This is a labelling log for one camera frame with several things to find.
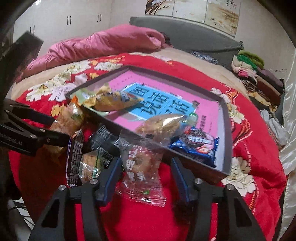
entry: white wardrobe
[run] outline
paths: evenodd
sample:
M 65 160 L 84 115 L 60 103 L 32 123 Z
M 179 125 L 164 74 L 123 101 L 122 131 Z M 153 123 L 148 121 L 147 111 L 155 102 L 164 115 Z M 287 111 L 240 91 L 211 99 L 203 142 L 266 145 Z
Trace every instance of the white wardrobe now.
M 109 28 L 111 0 L 37 0 L 15 22 L 13 41 L 30 31 L 44 41 L 38 56 L 59 41 Z

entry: floor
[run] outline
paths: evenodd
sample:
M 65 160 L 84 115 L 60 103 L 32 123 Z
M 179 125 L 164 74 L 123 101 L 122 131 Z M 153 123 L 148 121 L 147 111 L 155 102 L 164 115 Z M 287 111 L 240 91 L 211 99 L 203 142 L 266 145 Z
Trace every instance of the floor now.
M 17 241 L 28 241 L 34 223 L 25 208 L 22 198 L 8 201 L 9 222 L 17 235 Z

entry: blue label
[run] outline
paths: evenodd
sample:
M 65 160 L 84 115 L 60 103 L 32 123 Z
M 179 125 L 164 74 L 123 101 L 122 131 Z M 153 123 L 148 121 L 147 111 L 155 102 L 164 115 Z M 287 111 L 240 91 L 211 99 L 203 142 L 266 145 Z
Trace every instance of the blue label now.
M 143 119 L 172 113 L 189 115 L 195 110 L 192 103 L 146 85 L 134 83 L 124 91 L 144 99 L 139 104 L 127 109 L 130 113 Z

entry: blue snack package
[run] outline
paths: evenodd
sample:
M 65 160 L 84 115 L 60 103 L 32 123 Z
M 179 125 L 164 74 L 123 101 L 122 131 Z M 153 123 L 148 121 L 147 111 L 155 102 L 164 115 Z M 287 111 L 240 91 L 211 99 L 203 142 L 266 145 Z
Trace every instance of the blue snack package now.
M 215 154 L 218 143 L 219 138 L 215 139 L 203 130 L 192 127 L 186 130 L 182 135 L 174 137 L 170 148 L 215 168 Z

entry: pink blanket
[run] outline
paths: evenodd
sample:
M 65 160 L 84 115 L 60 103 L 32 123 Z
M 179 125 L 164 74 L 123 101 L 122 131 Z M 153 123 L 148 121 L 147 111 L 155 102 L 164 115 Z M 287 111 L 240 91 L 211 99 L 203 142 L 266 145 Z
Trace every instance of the pink blanket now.
M 88 38 L 69 39 L 52 45 L 46 55 L 28 64 L 17 82 L 63 64 L 123 52 L 151 52 L 162 46 L 165 46 L 165 38 L 154 29 L 119 25 Z

